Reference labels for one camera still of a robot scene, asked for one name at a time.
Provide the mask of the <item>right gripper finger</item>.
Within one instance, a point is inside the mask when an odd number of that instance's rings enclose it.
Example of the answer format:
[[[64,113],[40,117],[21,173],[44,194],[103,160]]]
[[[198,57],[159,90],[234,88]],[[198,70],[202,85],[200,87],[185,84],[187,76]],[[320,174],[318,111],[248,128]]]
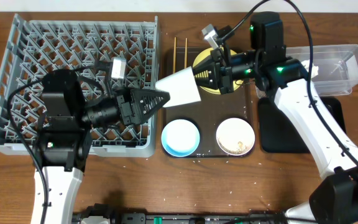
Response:
[[[195,76],[195,82],[198,86],[203,86],[206,88],[217,88],[218,82],[216,77],[216,72],[211,70],[205,70],[197,73]]]
[[[193,73],[214,73],[216,71],[216,61],[211,55],[204,58],[197,65],[193,66]]]

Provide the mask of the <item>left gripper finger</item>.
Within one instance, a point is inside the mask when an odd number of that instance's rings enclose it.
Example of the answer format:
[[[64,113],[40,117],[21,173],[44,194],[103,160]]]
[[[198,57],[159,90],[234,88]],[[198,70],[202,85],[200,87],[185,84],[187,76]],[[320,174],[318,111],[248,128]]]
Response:
[[[136,101],[140,113],[142,124],[148,121],[159,109],[161,109],[168,101],[159,101],[158,99],[146,99]]]
[[[168,101],[168,92],[150,89],[132,89],[130,96],[132,101],[140,101],[144,98],[151,98],[152,100],[158,99],[159,101]]]

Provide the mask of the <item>white cup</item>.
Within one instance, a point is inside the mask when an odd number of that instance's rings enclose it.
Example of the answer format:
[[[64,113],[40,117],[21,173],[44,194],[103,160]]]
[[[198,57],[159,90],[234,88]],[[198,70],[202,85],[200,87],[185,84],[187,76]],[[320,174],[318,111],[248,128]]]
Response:
[[[164,104],[164,108],[201,101],[192,67],[185,68],[157,81],[155,88],[170,94],[170,99]]]

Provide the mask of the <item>pink white bowl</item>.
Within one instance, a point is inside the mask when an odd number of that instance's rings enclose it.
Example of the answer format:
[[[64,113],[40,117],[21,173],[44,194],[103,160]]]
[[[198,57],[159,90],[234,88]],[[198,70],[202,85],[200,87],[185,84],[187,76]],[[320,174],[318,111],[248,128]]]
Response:
[[[255,132],[246,120],[228,118],[217,127],[216,142],[226,154],[244,156],[254,147]]]

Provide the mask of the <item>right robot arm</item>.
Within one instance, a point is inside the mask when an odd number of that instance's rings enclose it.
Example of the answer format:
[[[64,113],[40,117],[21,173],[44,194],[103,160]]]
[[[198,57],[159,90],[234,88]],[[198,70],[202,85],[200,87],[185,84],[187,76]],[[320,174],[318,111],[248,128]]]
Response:
[[[286,55],[283,22],[276,12],[249,13],[251,50],[232,55],[226,45],[234,28],[206,26],[210,55],[193,67],[198,86],[222,94],[235,80],[251,78],[290,120],[318,167],[322,183],[309,200],[271,216],[276,223],[358,222],[358,147],[348,138],[318,96],[311,67]]]

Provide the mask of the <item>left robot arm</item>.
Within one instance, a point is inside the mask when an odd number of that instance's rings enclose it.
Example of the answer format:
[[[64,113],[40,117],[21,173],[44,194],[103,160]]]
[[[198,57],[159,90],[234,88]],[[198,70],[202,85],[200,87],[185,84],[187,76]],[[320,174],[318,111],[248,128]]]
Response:
[[[32,223],[70,223],[92,145],[91,130],[116,123],[144,124],[169,100],[166,91],[121,88],[87,102],[76,70],[61,69],[42,79],[47,109],[32,152],[39,166],[35,178]]]

